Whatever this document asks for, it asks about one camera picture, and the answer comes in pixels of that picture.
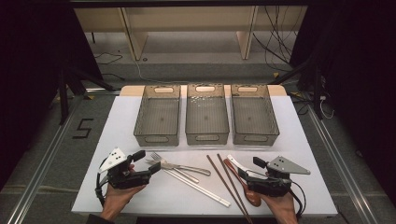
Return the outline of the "person's left hand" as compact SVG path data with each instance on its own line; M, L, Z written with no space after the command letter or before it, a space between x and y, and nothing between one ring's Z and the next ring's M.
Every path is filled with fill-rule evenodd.
M129 201L145 187L146 186L143 185L129 189L114 189L111 185L108 185L105 204L100 218L107 221L114 221Z

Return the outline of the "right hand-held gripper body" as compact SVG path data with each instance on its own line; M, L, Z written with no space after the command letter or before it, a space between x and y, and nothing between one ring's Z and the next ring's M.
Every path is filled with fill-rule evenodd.
M291 188L291 174L310 175L311 172L285 157L278 156L267 161L267 177L265 179L247 178L250 190L270 197L282 197Z

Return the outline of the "beige wooden desk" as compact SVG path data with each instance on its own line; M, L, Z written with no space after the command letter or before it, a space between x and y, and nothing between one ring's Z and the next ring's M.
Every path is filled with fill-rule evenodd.
M86 33L125 34L135 61L141 58L150 32L234 32L241 57L246 60L255 31L298 31L306 11L306 6L104 7L75 10Z

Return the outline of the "black curtain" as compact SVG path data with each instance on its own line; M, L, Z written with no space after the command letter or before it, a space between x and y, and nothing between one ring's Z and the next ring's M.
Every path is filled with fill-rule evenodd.
M291 64L316 47L337 116L396 206L396 0L311 0Z
M0 189L69 67L102 77L69 0L0 0Z

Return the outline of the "smoky clear plastic bin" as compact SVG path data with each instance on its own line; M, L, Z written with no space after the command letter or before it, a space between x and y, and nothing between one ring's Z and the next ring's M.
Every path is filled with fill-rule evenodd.
M134 126L141 147L176 147L179 144L179 85L144 88Z
M188 145L226 145L229 132L224 85L189 84L185 122Z
M267 85L231 86L233 143L272 146L280 131Z

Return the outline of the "person's right hand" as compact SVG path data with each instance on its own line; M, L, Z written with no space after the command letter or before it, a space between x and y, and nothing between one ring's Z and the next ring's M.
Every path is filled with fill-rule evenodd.
M298 224L293 196L290 193L282 197L270 197L263 194L260 197L268 205L278 224Z

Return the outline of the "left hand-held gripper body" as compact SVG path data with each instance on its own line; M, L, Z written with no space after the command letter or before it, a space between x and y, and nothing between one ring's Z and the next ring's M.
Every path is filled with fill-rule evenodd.
M98 187L101 188L105 183L110 184L114 189L147 185L152 173L150 170L131 172L131 156L125 155L119 147L115 147L99 167Z

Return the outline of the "brown wooden spoon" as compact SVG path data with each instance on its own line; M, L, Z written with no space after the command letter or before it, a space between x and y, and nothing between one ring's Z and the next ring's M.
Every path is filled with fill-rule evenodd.
M259 207L262 204L261 197L258 196L254 191L248 189L248 185L238 175L236 169L233 167L232 163L228 159L225 159L223 162L230 169L230 171L233 173L233 175L237 178L237 180L241 184L244 190L245 197L248 200L248 202L255 207Z

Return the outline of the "aluminium floor rail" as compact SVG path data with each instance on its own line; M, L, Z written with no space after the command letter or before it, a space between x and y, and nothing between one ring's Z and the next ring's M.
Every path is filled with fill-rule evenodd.
M72 207L115 97L104 91L70 96L65 123L60 101L49 104L30 148L0 190L0 224L85 223Z
M318 119L311 106L308 107L308 112L351 201L360 215L363 224L379 224L378 219L375 217L374 210L371 208L369 201L361 191L358 182L353 177L346 162L342 158L342 155L332 140L325 124L322 120Z

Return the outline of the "black frame bar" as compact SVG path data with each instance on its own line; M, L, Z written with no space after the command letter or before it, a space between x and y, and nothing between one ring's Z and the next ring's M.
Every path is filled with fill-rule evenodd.
M68 0L73 7L309 6L316 0Z

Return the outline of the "white ceramic spoon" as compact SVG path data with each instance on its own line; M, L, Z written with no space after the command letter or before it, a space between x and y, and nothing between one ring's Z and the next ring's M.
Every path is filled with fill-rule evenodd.
M235 165L235 166L237 167L237 169L238 169L238 168L246 169L246 170L247 170L248 177L259 178L259 179L265 179L265 178L266 178L266 175L262 175L262 174L259 174L259 173L257 173L257 172L254 172L254 171L250 170L249 168L245 167L244 165L240 164L231 154L229 154L229 155L227 156L227 159L228 159L233 165Z

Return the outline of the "steel table knife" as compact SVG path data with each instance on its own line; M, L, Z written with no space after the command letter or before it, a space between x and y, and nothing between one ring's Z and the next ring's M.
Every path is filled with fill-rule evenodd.
M155 160L148 160L146 159L146 162L149 164L155 164L157 162L159 162L161 164L162 168L166 168L166 169L182 169L182 170L187 170L187 171L192 171L195 173L199 173L202 175L207 175L210 176L211 172L209 170L203 169L203 168L197 168L197 167L191 167L191 166L185 166L185 165L178 165L178 164L173 164L173 163L169 163L169 162L165 162L165 161L155 161Z

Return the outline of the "black metal stand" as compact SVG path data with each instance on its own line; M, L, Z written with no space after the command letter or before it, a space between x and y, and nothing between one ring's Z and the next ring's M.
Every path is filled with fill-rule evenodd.
M306 90L309 86L313 87L314 99L313 107L315 114L319 119L323 119L320 109L321 96L321 69L316 59L309 57L305 62L293 68L281 77L277 77L274 81L269 82L269 85L280 85L284 81L300 74L298 81L298 89L300 91Z
M104 88L107 91L119 90L119 88L115 88L105 83L102 79L94 77L76 67L70 66L63 68L58 75L58 90L61 102L61 125L66 122L66 119L69 116L69 106L66 88L69 88L77 96L84 95L87 92L87 89L82 84L82 79L88 80L93 84Z

